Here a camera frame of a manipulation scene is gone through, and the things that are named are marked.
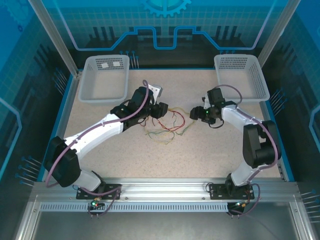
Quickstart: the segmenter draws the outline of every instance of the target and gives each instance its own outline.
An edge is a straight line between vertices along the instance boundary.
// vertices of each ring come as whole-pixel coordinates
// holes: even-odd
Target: metal base plate
[[[248,196],[250,200],[255,199],[253,187],[245,185],[240,187],[240,191],[234,194],[233,197],[229,196],[226,185],[211,183],[208,185],[208,191],[210,193],[211,200],[247,200]]]
[[[111,191],[112,189],[115,189],[115,188],[120,187],[120,186],[121,186],[121,184],[110,184],[110,183],[108,183],[108,184],[105,185],[104,190],[105,190],[105,192],[107,192],[107,191]],[[115,198],[116,192],[117,191],[114,191],[114,192],[112,192],[110,194],[104,195],[104,196],[102,196],[101,199],[102,200],[113,200]],[[120,199],[120,194],[121,193],[119,193],[118,196],[115,198],[116,200]],[[91,194],[88,194],[85,191],[83,191],[82,189],[78,188],[75,198],[79,199],[79,200],[93,200],[96,197],[97,196],[93,196]]]

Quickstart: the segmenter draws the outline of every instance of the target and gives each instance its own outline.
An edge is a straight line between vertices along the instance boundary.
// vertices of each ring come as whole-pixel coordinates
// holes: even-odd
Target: gear logo
[[[180,10],[187,9],[187,4],[191,4],[191,0],[141,0],[141,2],[150,14],[164,18],[168,15],[173,17],[174,14],[180,14]]]
[[[27,0],[0,0],[0,7],[6,7],[11,17],[21,26],[29,15]]]

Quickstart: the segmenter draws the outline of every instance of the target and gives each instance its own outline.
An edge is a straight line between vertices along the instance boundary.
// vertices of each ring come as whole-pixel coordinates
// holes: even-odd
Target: colorful wires
[[[149,119],[147,118],[145,121],[140,123],[140,125],[143,127],[145,134],[148,135],[153,141],[159,144],[167,145],[175,138],[176,134],[182,136],[196,122],[192,120],[191,123],[185,127],[187,123],[186,118],[178,110],[189,116],[189,113],[183,108],[174,107],[168,109],[168,111],[172,113],[171,117],[169,117],[170,115],[166,114],[166,116],[162,117],[161,119],[152,118],[151,123],[148,124],[148,126],[147,122]]]

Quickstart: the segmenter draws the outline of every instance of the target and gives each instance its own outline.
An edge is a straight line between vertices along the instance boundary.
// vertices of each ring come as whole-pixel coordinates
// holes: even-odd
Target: white plastic basket
[[[258,59],[248,54],[222,54],[214,57],[214,65],[218,84],[228,84],[237,88],[244,103],[267,101],[270,93],[262,73]],[[238,102],[238,93],[221,87],[223,97],[227,101]]]
[[[127,55],[99,55],[85,61],[78,99],[91,105],[122,103],[127,97],[130,59]]]

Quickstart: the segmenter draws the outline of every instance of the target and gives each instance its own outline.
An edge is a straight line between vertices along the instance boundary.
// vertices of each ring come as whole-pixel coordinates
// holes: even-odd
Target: speckled work surface
[[[218,84],[214,70],[131,70],[127,97],[142,86],[142,80],[163,87],[159,102],[190,111]],[[114,106],[91,106],[74,99],[65,137],[100,121]],[[241,105],[262,119],[259,104]],[[229,123],[211,129],[200,120],[169,144],[152,141],[136,125],[89,152],[80,162],[83,169],[102,177],[118,178],[225,178],[243,161],[242,134]],[[280,177],[277,166],[258,177]]]

